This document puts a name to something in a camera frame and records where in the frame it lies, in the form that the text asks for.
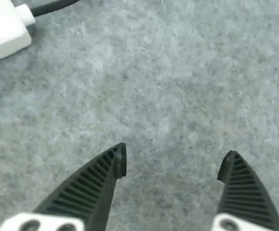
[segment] gray carpet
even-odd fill
[[[0,61],[0,224],[118,142],[107,230],[208,231],[229,150],[279,212],[279,1],[81,0],[29,31]]]

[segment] black cable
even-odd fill
[[[65,8],[69,5],[72,5],[73,3],[77,2],[79,0],[58,0],[54,1],[42,6],[37,6],[35,8],[30,9],[33,16],[37,17],[46,13],[54,12],[57,10],[60,10],[62,8]]]

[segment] white connector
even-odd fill
[[[11,0],[0,0],[0,59],[31,44],[26,26],[34,23],[27,5],[14,7]]]

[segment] white plastic device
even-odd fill
[[[84,231],[84,227],[82,220],[77,218],[37,213],[20,213],[4,221],[0,227],[0,231]]]
[[[214,217],[210,231],[272,231],[227,213]]]
[[[0,59],[31,44],[26,27],[34,23],[27,5],[14,7],[11,0],[0,0]]]

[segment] ribbed grip pad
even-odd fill
[[[218,213],[279,231],[279,216],[265,187],[239,153],[227,154],[217,179],[225,184]]]
[[[85,164],[35,210],[80,218],[86,231],[104,231],[116,180],[126,175],[126,147],[120,143]]]

